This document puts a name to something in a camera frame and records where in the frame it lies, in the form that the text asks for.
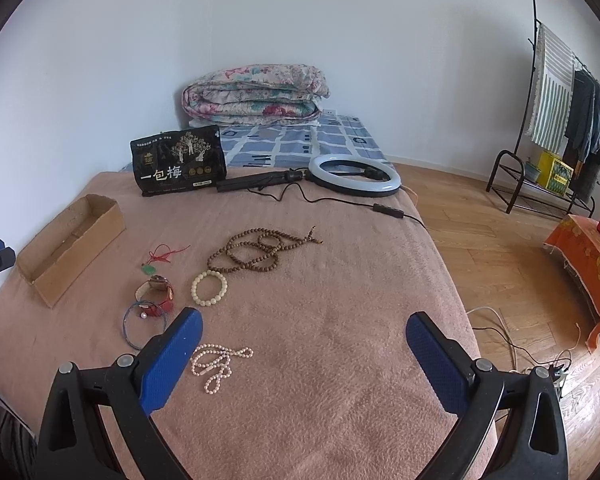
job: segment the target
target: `metal screw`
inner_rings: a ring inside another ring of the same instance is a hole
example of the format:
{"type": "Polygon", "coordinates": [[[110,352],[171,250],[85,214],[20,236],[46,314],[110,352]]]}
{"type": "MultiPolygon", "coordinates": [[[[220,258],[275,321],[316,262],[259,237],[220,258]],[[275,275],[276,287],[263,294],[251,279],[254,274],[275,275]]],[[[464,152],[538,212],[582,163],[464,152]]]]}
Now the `metal screw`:
{"type": "Polygon", "coordinates": [[[475,362],[475,367],[481,372],[491,372],[491,370],[493,370],[493,365],[488,359],[478,359],[475,362]]]}
{"type": "Polygon", "coordinates": [[[65,363],[62,363],[60,365],[60,367],[58,368],[58,371],[61,374],[67,374],[67,373],[69,373],[73,369],[74,369],[74,364],[73,363],[65,362],[65,363]]]}
{"type": "Polygon", "coordinates": [[[549,378],[549,370],[547,370],[546,368],[538,367],[538,368],[536,368],[536,375],[540,378],[548,379],[549,378]]]}
{"type": "Polygon", "coordinates": [[[121,355],[116,362],[118,363],[119,367],[126,368],[133,364],[134,357],[131,354],[124,354],[121,355]]]}

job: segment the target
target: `clothes rack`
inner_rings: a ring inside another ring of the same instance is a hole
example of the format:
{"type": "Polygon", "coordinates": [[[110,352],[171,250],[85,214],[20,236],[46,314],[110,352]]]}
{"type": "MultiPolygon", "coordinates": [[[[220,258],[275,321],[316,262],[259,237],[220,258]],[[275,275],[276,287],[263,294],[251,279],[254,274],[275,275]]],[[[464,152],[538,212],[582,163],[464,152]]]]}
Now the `clothes rack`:
{"type": "MultiPolygon", "coordinates": [[[[539,184],[536,184],[535,182],[533,182],[532,180],[529,180],[525,176],[525,163],[518,156],[518,149],[520,148],[520,140],[522,140],[522,134],[524,133],[524,129],[525,129],[526,115],[528,114],[528,111],[529,111],[529,101],[531,99],[531,90],[532,90],[533,83],[534,83],[534,73],[536,71],[536,44],[538,42],[538,25],[542,24],[542,22],[540,20],[538,20],[538,12],[536,9],[536,0],[533,0],[533,2],[534,2],[534,40],[531,41],[531,39],[529,39],[529,43],[531,43],[531,46],[533,48],[533,58],[532,58],[532,62],[531,62],[531,76],[529,78],[529,88],[526,93],[525,113],[523,114],[523,117],[522,117],[522,124],[520,124],[520,132],[518,133],[518,140],[516,141],[516,147],[514,148],[513,152],[510,150],[502,150],[496,157],[495,162],[493,163],[493,171],[491,171],[491,177],[487,184],[487,192],[490,192],[490,190],[493,189],[493,192],[498,197],[500,197],[500,199],[507,205],[507,209],[506,209],[507,214],[510,214],[512,209],[514,207],[517,207],[519,209],[535,211],[537,213],[540,213],[540,214],[543,214],[546,216],[551,216],[552,218],[561,219],[565,215],[571,213],[573,207],[576,206],[578,208],[584,209],[584,211],[586,211],[588,213],[589,218],[591,218],[596,209],[596,201],[593,199],[592,196],[590,197],[591,205],[589,205],[588,201],[584,202],[583,200],[579,199],[576,196],[576,193],[571,190],[568,190],[567,193],[565,193],[565,195],[560,195],[553,191],[549,191],[548,189],[545,189],[544,187],[540,186],[539,184]],[[510,158],[512,158],[513,160],[515,160],[520,165],[520,169],[517,170],[506,164],[503,164],[501,161],[502,161],[502,157],[505,155],[507,155],[510,158]],[[493,181],[496,177],[496,174],[498,173],[498,170],[503,170],[505,172],[505,174],[509,175],[512,179],[514,179],[517,182],[516,187],[513,191],[510,189],[507,189],[505,187],[494,186],[493,181]],[[541,198],[538,198],[535,196],[529,196],[528,194],[521,194],[520,192],[522,191],[523,186],[527,186],[535,191],[539,191],[539,192],[542,192],[543,194],[550,195],[554,199],[554,201],[558,200],[558,202],[563,202],[564,206],[557,205],[554,202],[548,202],[546,200],[542,200],[541,198]],[[503,193],[510,195],[510,198],[507,199],[503,195],[503,193]],[[527,203],[527,205],[522,205],[522,204],[516,203],[517,200],[520,198],[523,199],[527,203]],[[532,206],[531,202],[542,206],[542,208],[534,208],[532,206]]],[[[583,62],[581,62],[580,58],[578,56],[576,56],[575,54],[573,55],[573,57],[575,58],[576,62],[580,65],[580,70],[585,70],[598,84],[600,84],[600,82],[593,76],[593,74],[588,69],[588,67],[583,62]]]]}

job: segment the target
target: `orange tablecloth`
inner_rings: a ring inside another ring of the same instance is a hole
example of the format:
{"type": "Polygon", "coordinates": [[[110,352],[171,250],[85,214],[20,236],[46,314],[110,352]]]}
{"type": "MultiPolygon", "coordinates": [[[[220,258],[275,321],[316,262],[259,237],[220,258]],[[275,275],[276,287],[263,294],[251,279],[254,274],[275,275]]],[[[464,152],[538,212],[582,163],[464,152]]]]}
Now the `orange tablecloth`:
{"type": "MultiPolygon", "coordinates": [[[[600,316],[600,233],[598,222],[583,216],[568,215],[544,242],[560,249],[573,269],[578,273],[582,285],[600,316]]],[[[589,348],[596,348],[600,322],[587,340],[589,348]]]]}

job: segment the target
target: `red string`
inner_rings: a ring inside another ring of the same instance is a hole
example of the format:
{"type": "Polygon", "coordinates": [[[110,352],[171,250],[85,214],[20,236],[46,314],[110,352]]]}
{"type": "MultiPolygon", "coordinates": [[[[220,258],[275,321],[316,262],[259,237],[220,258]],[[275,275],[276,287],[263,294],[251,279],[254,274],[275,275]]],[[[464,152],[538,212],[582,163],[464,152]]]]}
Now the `red string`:
{"type": "Polygon", "coordinates": [[[153,262],[165,262],[165,263],[170,264],[171,261],[169,260],[169,256],[171,256],[172,254],[181,253],[182,251],[186,251],[190,247],[191,247],[191,245],[188,245],[184,249],[178,249],[177,251],[172,251],[171,248],[167,244],[160,244],[153,251],[149,251],[149,260],[147,261],[147,263],[145,263],[143,265],[149,265],[149,264],[152,264],[153,262]],[[160,249],[161,247],[166,247],[167,252],[164,254],[156,255],[155,253],[157,253],[158,249],[160,249]]]}

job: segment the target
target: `striped towel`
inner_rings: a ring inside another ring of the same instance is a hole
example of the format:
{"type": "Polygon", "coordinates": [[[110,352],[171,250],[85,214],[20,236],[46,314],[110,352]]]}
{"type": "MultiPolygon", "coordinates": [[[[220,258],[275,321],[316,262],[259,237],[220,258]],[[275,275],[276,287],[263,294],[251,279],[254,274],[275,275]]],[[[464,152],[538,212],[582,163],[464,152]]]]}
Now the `striped towel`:
{"type": "Polygon", "coordinates": [[[573,95],[573,52],[542,23],[536,41],[533,108],[525,133],[552,153],[564,137],[573,95]]]}

